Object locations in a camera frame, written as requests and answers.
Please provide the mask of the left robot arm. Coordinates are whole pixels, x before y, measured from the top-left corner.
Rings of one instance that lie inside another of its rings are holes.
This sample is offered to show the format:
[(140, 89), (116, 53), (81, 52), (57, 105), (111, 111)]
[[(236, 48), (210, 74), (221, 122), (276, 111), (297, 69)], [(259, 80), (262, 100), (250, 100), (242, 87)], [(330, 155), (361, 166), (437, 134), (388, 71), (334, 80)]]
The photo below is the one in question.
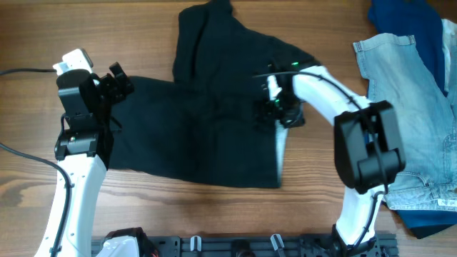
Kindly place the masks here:
[(59, 75), (56, 84), (68, 128), (54, 147), (57, 182), (37, 256), (90, 256), (96, 202), (114, 145), (111, 108), (134, 92), (119, 63), (103, 77), (86, 69)]

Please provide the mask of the black shorts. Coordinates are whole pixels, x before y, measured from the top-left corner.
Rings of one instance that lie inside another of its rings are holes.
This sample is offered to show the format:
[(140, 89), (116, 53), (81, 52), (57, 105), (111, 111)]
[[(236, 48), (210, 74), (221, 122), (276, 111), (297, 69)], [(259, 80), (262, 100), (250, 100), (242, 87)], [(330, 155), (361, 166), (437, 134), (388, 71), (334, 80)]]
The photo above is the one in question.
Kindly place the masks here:
[(132, 78), (134, 92), (112, 114), (109, 166), (196, 183), (278, 188), (283, 117), (269, 101), (266, 76), (316, 64), (305, 51), (247, 29), (229, 1), (179, 14), (173, 81)]

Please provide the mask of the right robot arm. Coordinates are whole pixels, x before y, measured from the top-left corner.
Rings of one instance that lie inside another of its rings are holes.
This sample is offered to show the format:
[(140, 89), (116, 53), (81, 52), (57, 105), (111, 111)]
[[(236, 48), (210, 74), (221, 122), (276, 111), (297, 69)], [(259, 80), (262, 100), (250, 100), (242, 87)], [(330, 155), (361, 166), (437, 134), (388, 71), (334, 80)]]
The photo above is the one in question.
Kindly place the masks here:
[(295, 238), (271, 235), (275, 256), (395, 256), (396, 237), (377, 233), (375, 220), (382, 198), (406, 157), (393, 106), (374, 103), (337, 81), (319, 62), (294, 62), (284, 69), (270, 65), (266, 111), (276, 121), (277, 167), (283, 166), (288, 130), (304, 123), (303, 104), (310, 104), (333, 127), (334, 165), (343, 182), (341, 213), (328, 234)]

